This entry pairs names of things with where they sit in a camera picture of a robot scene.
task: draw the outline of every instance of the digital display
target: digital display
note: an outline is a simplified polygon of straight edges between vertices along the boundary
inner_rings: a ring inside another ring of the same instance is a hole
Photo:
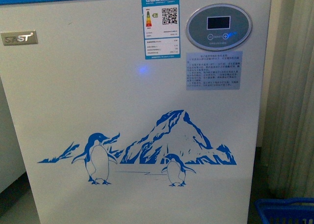
[[[207,17],[207,29],[230,29],[230,16]]]

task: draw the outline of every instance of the brand logo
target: brand logo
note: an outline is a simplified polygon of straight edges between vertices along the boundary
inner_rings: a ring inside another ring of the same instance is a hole
[[[1,33],[2,41],[5,46],[38,44],[36,31],[9,32]]]
[[[18,35],[18,36],[11,36],[11,37],[5,37],[4,41],[6,43],[14,43],[14,42],[27,42],[28,38],[30,36],[33,36],[34,33],[31,32],[30,34],[25,34],[25,35]]]

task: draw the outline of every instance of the qr code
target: qr code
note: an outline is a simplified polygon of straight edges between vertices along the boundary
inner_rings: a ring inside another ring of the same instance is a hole
[[[178,23],[178,8],[176,7],[163,8],[161,10],[161,13],[162,13],[163,25],[170,25],[170,24]]]

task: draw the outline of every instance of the white appliance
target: white appliance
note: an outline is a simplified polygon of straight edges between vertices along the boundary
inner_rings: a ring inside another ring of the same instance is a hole
[[[246,223],[270,2],[0,0],[41,223]]]

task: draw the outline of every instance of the penguin decal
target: penguin decal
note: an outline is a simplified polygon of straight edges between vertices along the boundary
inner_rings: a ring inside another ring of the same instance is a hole
[[[171,184],[169,186],[184,186],[185,183],[185,173],[186,171],[191,171],[196,173],[193,169],[184,165],[180,158],[176,154],[168,154],[165,158],[169,159],[170,162],[165,168],[162,169],[162,173],[167,171],[168,178]]]
[[[94,133],[89,136],[84,152],[73,159],[72,164],[78,160],[84,160],[85,168],[89,175],[88,181],[91,181],[92,184],[111,184],[107,181],[109,177],[109,161],[117,164],[117,160],[106,151],[103,145],[116,142],[119,136],[120,134],[109,139],[101,133]]]

